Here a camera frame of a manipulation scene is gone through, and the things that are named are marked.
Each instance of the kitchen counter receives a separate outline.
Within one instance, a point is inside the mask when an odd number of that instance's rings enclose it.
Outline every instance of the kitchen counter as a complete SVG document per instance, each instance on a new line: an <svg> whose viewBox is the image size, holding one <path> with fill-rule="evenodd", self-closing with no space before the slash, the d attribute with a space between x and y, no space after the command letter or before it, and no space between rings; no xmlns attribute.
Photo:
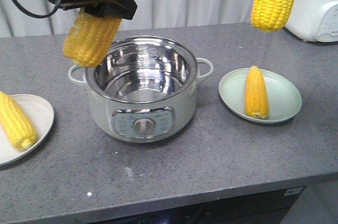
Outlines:
<svg viewBox="0 0 338 224"><path fill-rule="evenodd" d="M338 179L337 43L249 23L120 31L115 40L133 35L173 39L214 64L191 122L157 143L121 142L93 122L86 91L67 78L65 35L0 39L0 90L41 96L55 110L42 144L0 166L0 223L90 223ZM222 76L253 64L298 88L294 118L257 124L226 107Z"/></svg>

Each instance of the stainless steel pot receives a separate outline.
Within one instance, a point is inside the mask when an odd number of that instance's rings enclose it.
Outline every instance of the stainless steel pot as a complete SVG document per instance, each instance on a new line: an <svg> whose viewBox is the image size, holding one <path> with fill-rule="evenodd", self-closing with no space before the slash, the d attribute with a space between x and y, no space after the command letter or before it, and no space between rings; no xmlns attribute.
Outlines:
<svg viewBox="0 0 338 224"><path fill-rule="evenodd" d="M209 71L199 73L198 64ZM133 143L159 141L181 130L193 117L198 84L213 65L184 46L156 36L114 42L97 67L85 68L83 80L71 82L88 92L91 115L110 136Z"/></svg>

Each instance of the cabinet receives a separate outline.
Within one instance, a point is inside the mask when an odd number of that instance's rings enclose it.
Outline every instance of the cabinet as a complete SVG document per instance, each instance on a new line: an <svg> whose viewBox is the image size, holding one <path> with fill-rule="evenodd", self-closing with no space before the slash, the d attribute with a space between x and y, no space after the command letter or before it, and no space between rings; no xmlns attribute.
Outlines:
<svg viewBox="0 0 338 224"><path fill-rule="evenodd" d="M215 200L96 224L278 224L303 188Z"/></svg>

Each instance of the plate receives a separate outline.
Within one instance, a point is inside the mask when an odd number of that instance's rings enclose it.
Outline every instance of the plate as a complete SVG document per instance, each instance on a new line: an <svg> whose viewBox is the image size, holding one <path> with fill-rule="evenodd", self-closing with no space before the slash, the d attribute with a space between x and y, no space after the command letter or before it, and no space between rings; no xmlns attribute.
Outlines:
<svg viewBox="0 0 338 224"><path fill-rule="evenodd" d="M14 162L33 151L46 137L54 122L52 105L40 96L12 95L13 99L24 110L37 133L36 143L27 150L14 148L0 125L0 165Z"/></svg>
<svg viewBox="0 0 338 224"><path fill-rule="evenodd" d="M294 117L302 107L302 97L298 89L284 77L267 70L262 71L269 105L269 116L258 119L245 114L245 84L249 68L227 73L219 83L219 94L224 103L238 116L247 120L273 124Z"/></svg>

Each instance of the blender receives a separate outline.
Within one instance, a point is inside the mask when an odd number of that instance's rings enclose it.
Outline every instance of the blender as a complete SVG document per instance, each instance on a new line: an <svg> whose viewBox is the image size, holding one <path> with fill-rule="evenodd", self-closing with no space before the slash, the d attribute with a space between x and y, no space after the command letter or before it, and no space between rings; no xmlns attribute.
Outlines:
<svg viewBox="0 0 338 224"><path fill-rule="evenodd" d="M285 27L303 41L338 41L338 0L294 0Z"/></svg>

